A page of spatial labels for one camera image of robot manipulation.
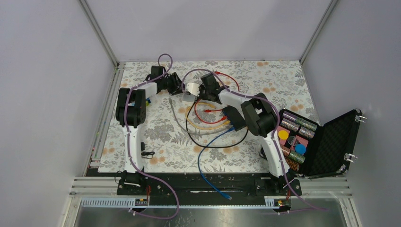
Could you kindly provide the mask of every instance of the gray wall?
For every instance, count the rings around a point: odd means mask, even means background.
[[[0,1],[0,226],[57,225],[112,71],[78,1]]]
[[[88,0],[121,61],[298,60],[330,0]]]
[[[304,64],[326,122],[359,107],[348,178],[365,227],[399,226],[401,1],[341,1]]]

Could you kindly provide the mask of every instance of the black cable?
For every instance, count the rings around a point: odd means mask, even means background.
[[[191,110],[192,110],[193,106],[195,105],[195,103],[196,103],[196,101],[192,104],[191,108],[189,109],[187,117],[189,116],[189,113],[191,112]],[[186,130],[188,131],[188,120],[187,120],[187,118],[185,118],[185,128],[186,128]],[[230,146],[221,146],[221,147],[208,147],[208,146],[204,146],[204,145],[201,145],[201,144],[197,143],[197,142],[192,138],[192,136],[191,136],[189,133],[188,133],[188,136],[189,136],[189,138],[192,140],[192,142],[194,142],[196,145],[198,145],[198,146],[201,147],[201,148],[211,148],[211,149],[213,149],[213,148],[230,148],[230,147],[234,147],[234,146],[237,146],[238,144],[242,143],[242,141],[243,141],[243,140],[246,138],[246,136],[248,135],[248,132],[249,132],[249,129],[246,129],[246,133],[245,133],[244,137],[243,137],[238,143],[233,144],[233,145],[230,145]]]
[[[141,152],[140,155],[142,156],[142,158],[152,159],[154,154],[155,154],[155,152],[151,151],[151,152]]]

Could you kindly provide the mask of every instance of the floral tablecloth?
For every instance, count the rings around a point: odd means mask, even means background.
[[[121,87],[132,87],[150,73],[152,65],[157,62],[128,62],[126,64]],[[305,82],[301,65],[298,61],[182,61],[173,62],[170,72],[177,72],[183,78],[191,69],[217,70],[234,77],[241,92],[251,95],[263,92],[266,97],[280,110],[290,109],[313,121],[318,122],[308,87]],[[193,72],[187,76],[185,82],[200,83],[200,77],[206,73]],[[236,84],[228,77],[220,77],[223,82],[236,89]],[[197,157],[201,147],[195,145],[188,135],[175,122],[168,98],[173,99],[174,111],[182,126],[185,127],[185,110],[188,107],[181,101],[182,95],[170,96],[164,90],[151,97],[151,104],[147,106],[147,117],[142,131],[142,141],[146,144],[146,152],[154,151],[152,159],[144,159],[146,172],[166,173],[197,173]],[[213,103],[216,108],[222,107]],[[221,118],[221,112],[205,113],[202,109],[210,108],[199,105],[199,114],[206,121],[216,121]],[[190,119],[202,127],[210,125],[201,123],[194,115]],[[238,142],[246,129],[230,132],[212,143],[212,146],[226,146]],[[202,135],[193,138],[199,144],[206,145],[215,138],[214,135]],[[201,168],[204,172],[231,172],[231,173],[265,173],[268,163],[259,157],[261,149],[257,138],[248,133],[245,140],[234,147],[224,149],[206,149],[201,156]],[[113,113],[107,133],[98,171],[101,173],[115,173],[124,168],[125,144],[122,127],[118,124]]]

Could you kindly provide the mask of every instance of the stack of poker chips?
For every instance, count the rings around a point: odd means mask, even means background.
[[[304,126],[305,128],[307,128],[309,130],[316,131],[316,129],[317,129],[317,125],[315,125],[315,124],[313,124],[313,123],[311,123],[311,122],[309,122],[309,121],[307,121],[305,119],[297,117],[297,116],[295,116],[292,113],[289,113],[287,111],[284,111],[283,117],[288,119],[288,120],[290,120],[290,121],[292,121],[292,122],[295,122],[295,123],[297,123],[297,124],[299,124],[301,126]]]
[[[295,124],[294,122],[287,119],[283,119],[280,125],[295,132],[299,129],[299,124]]]
[[[281,151],[283,152],[285,157],[288,157],[291,160],[296,161],[297,163],[304,163],[305,162],[305,157],[296,153],[295,151],[291,151],[289,148],[286,148],[284,146],[281,146]]]
[[[305,137],[307,137],[307,138],[310,138],[310,139],[312,139],[313,136],[314,136],[314,132],[313,131],[308,130],[308,129],[304,128],[304,127],[301,127],[301,129],[299,130],[298,133],[303,135],[303,136],[305,136]]]

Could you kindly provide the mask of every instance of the black metal base plate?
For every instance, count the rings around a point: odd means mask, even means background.
[[[228,200],[214,191],[199,174],[152,174],[168,182],[177,193],[180,205],[191,206],[223,206],[223,205],[265,205],[264,196],[285,196],[287,190],[276,190],[267,185],[273,180],[266,179],[268,174],[206,174],[206,178],[219,190],[232,197]],[[151,187],[150,205],[174,205],[175,197],[163,183],[148,178]],[[299,181],[294,180],[291,186],[301,195]],[[146,191],[138,190],[134,185],[118,185],[117,195],[146,195]]]

